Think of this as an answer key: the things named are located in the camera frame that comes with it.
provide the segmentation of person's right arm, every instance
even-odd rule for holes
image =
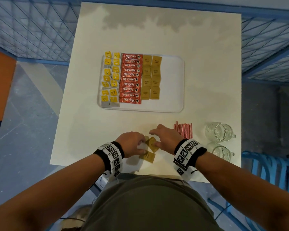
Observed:
[[[174,154],[183,137],[177,131],[158,125],[156,145]],[[198,157],[195,167],[236,209],[266,230],[289,230],[289,193],[231,164],[210,152]]]

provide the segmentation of person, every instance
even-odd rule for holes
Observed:
[[[183,141],[158,125],[155,145],[169,154]],[[142,134],[116,139],[124,157],[140,155]],[[98,154],[81,159],[34,184],[0,206],[0,230],[45,230],[65,214],[108,166]],[[289,230],[289,193],[209,152],[195,167],[237,210],[266,230]],[[201,196],[172,180],[139,176],[104,190],[81,230],[222,230]]]

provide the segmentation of white wall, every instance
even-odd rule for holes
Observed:
[[[289,0],[180,0],[274,9],[289,9]]]

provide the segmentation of hand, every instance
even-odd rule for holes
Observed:
[[[133,155],[145,154],[144,149],[137,149],[137,146],[140,145],[141,142],[145,142],[144,135],[138,132],[124,133],[116,139],[116,142],[120,143],[125,158],[130,158]]]
[[[160,142],[155,142],[155,146],[160,149],[174,155],[176,146],[184,138],[174,129],[167,128],[162,124],[159,124],[156,129],[150,130],[150,135],[157,135],[160,138]]]

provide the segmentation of person's left hand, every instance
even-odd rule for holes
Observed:
[[[145,142],[144,135],[138,132],[123,133],[116,139],[116,142],[120,143],[125,158],[145,154],[144,149],[137,149],[137,146],[140,145],[141,142]]]

